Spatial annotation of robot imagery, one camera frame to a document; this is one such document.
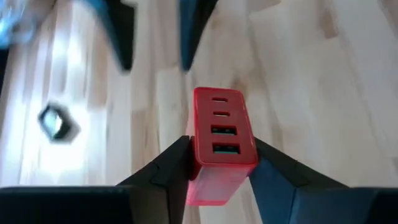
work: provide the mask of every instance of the usb-a port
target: usb-a port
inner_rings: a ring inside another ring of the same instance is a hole
[[[211,133],[213,134],[227,134],[227,135],[236,135],[236,128],[234,127],[220,127],[220,126],[211,126]]]
[[[214,144],[213,152],[217,154],[239,154],[239,146],[229,146],[222,144]]]

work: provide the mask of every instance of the black hexagonal object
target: black hexagonal object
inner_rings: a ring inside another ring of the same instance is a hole
[[[57,105],[47,105],[39,114],[39,123],[51,141],[66,139],[73,127],[67,111]]]

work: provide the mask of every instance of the wood grain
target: wood grain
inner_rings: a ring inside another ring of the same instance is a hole
[[[123,74],[93,11],[60,1],[11,50],[0,97],[0,185],[114,185],[185,134],[197,86],[243,93],[255,136],[350,186],[398,185],[393,1],[219,0],[192,69],[178,67],[178,1],[137,6]],[[66,106],[80,132],[48,142],[37,115]],[[250,183],[185,224],[261,223]]]

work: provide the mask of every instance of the black plastic arm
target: black plastic arm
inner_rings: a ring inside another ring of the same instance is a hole
[[[115,187],[0,189],[0,223],[181,224],[190,154],[182,136]]]
[[[180,56],[190,70],[201,34],[218,0],[180,0]]]
[[[95,10],[122,69],[131,70],[134,60],[135,8],[120,0],[81,1]]]
[[[256,139],[249,176],[263,223],[397,223],[398,190],[348,188]]]

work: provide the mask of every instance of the red plastic casing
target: red plastic casing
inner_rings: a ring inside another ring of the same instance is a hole
[[[224,205],[258,163],[244,98],[236,90],[199,87],[193,105],[195,162],[187,204]],[[214,126],[236,128],[236,135],[214,134]],[[239,146],[239,154],[214,153],[214,144]]]

